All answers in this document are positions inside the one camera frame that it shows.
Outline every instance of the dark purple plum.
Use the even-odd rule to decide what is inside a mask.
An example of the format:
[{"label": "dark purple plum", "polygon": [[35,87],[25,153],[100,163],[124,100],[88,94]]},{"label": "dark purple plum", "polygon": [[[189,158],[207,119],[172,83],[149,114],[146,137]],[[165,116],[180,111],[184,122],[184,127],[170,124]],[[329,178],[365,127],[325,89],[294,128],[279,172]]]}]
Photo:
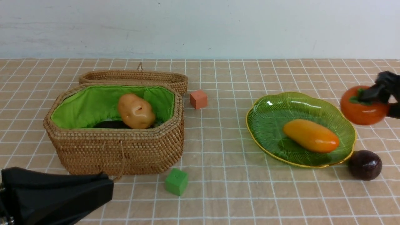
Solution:
[{"label": "dark purple plum", "polygon": [[362,181],[371,181],[382,171],[382,160],[372,151],[360,150],[353,153],[348,162],[350,173]]}]

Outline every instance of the wicker basket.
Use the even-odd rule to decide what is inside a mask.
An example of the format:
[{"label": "wicker basket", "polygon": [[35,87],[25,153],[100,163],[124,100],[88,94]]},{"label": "wicker basket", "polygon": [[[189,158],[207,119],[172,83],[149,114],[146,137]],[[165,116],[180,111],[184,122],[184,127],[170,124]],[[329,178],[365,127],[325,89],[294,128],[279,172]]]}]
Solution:
[{"label": "wicker basket", "polygon": [[87,72],[79,77],[79,84],[119,83],[122,80],[135,84],[166,84],[179,94],[185,94],[188,91],[187,76],[173,72],[143,70],[142,62],[139,63],[136,70],[95,70]]},{"label": "wicker basket", "polygon": [[[66,170],[74,175],[142,175],[166,171],[183,152],[184,118],[181,94],[160,84],[175,95],[171,119],[152,129],[62,129],[51,119],[54,110],[68,97],[97,84],[80,84],[61,94],[44,119],[44,127]],[[123,85],[126,82],[102,82]],[[137,86],[154,86],[142,84]]]}]

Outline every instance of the white wall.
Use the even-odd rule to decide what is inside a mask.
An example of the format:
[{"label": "white wall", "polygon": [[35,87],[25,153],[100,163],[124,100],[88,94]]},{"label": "white wall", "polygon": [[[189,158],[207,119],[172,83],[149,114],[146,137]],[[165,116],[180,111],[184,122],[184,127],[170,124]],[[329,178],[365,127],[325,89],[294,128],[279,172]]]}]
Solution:
[{"label": "white wall", "polygon": [[0,0],[0,58],[400,58],[400,0]]}]

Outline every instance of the basket lid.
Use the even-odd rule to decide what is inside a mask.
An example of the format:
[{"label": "basket lid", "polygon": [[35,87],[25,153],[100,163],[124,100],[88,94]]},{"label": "basket lid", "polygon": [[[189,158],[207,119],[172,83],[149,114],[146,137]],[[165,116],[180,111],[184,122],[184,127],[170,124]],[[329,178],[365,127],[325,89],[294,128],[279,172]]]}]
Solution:
[{"label": "basket lid", "polygon": [[188,77],[174,72],[143,70],[142,62],[136,70],[94,70],[79,76],[79,84],[102,84],[126,81],[128,84],[168,85],[179,94],[188,90]]}]

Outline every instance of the orange block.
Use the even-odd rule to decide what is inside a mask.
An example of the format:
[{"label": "orange block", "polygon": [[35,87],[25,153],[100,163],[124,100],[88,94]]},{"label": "orange block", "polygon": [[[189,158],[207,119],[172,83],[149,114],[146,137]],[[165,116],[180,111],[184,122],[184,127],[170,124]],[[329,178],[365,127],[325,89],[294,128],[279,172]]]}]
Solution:
[{"label": "orange block", "polygon": [[206,107],[208,105],[207,94],[203,90],[191,92],[190,103],[195,109]]}]

